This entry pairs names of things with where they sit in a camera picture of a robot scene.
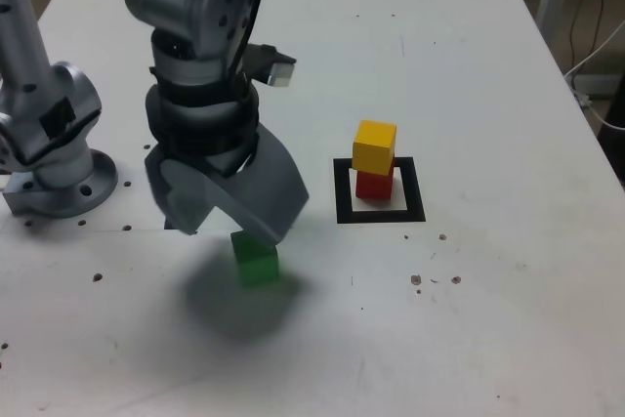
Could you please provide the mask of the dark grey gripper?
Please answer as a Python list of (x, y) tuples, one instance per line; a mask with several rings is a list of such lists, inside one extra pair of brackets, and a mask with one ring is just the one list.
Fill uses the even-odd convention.
[[(202, 173), (168, 157), (161, 145), (149, 152), (147, 179), (167, 229), (194, 235), (218, 208), (268, 246), (284, 239), (309, 194), (282, 142), (264, 125), (258, 126), (257, 135), (255, 153), (233, 149), (206, 156), (214, 172)], [(252, 162), (239, 171), (252, 156)]]

